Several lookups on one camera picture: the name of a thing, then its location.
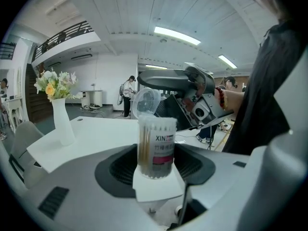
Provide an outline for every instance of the staircase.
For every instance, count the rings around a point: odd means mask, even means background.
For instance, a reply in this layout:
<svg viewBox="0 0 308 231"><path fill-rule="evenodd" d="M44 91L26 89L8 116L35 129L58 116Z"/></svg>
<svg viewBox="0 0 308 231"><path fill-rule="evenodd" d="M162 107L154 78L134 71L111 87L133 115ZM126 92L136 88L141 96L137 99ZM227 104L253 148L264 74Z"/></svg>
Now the staircase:
<svg viewBox="0 0 308 231"><path fill-rule="evenodd" d="M31 64L26 68L26 106L29 120L33 123L42 121L53 115L52 104L47 99L47 94L40 91L37 94L36 83L37 75Z"/></svg>

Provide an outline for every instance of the black jacket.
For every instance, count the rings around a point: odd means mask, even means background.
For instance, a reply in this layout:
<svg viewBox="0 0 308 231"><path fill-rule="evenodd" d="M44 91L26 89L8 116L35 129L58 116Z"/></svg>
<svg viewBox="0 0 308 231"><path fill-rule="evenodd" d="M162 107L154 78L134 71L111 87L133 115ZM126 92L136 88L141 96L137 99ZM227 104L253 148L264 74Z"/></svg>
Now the black jacket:
<svg viewBox="0 0 308 231"><path fill-rule="evenodd" d="M254 148L267 145L289 130L274 93L294 69L304 48L302 34L292 21L269 30L259 49L224 152L250 155Z"/></svg>

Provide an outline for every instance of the plastic lid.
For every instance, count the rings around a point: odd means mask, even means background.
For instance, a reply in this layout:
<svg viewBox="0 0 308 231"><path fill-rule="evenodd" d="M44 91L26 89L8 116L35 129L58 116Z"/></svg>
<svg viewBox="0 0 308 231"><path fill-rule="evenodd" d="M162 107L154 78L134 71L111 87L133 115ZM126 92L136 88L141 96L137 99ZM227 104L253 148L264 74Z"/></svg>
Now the plastic lid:
<svg viewBox="0 0 308 231"><path fill-rule="evenodd" d="M146 87L139 91L133 102L132 111L135 117L140 115L154 115L161 100L159 90Z"/></svg>

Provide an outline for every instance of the balcony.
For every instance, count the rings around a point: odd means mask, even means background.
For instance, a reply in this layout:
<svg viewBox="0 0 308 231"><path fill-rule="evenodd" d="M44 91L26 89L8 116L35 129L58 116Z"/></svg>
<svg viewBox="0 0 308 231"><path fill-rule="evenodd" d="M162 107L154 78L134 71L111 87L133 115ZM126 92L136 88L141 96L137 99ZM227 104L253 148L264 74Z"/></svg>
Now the balcony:
<svg viewBox="0 0 308 231"><path fill-rule="evenodd" d="M12 60L16 43L0 43L0 59Z"/></svg>
<svg viewBox="0 0 308 231"><path fill-rule="evenodd" d="M32 57L32 66L37 66L65 50L97 41L100 41L100 38L88 22L80 22L59 32L38 46Z"/></svg>

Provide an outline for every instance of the white vase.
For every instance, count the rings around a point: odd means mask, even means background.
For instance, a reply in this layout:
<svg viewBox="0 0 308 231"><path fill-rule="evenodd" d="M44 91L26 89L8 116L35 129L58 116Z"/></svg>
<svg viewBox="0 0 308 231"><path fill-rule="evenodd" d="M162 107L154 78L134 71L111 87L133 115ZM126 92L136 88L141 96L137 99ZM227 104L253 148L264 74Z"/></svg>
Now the white vase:
<svg viewBox="0 0 308 231"><path fill-rule="evenodd" d="M75 141L75 136L65 109L65 98L53 99L51 103L58 139L64 146L71 145Z"/></svg>

